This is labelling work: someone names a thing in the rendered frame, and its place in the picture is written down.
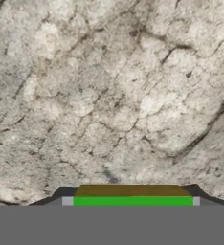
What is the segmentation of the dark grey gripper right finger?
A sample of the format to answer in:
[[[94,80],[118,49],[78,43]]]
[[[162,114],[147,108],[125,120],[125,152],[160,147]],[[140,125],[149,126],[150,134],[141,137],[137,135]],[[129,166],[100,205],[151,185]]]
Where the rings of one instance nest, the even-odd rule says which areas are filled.
[[[197,200],[198,206],[224,206],[223,199],[208,195],[197,184],[184,185],[183,189],[186,190],[194,199]]]

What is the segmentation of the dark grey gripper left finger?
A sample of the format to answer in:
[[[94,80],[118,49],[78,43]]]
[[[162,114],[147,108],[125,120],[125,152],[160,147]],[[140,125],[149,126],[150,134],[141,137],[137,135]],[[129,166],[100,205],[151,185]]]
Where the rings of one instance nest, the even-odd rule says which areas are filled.
[[[73,206],[78,187],[60,187],[52,196],[33,202],[33,205]]]

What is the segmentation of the green and brown sponge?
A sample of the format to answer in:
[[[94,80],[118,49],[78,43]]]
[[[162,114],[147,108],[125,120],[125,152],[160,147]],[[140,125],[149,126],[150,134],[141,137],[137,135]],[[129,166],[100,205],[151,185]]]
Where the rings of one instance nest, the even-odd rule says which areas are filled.
[[[81,185],[75,206],[192,206],[193,197],[177,185]]]

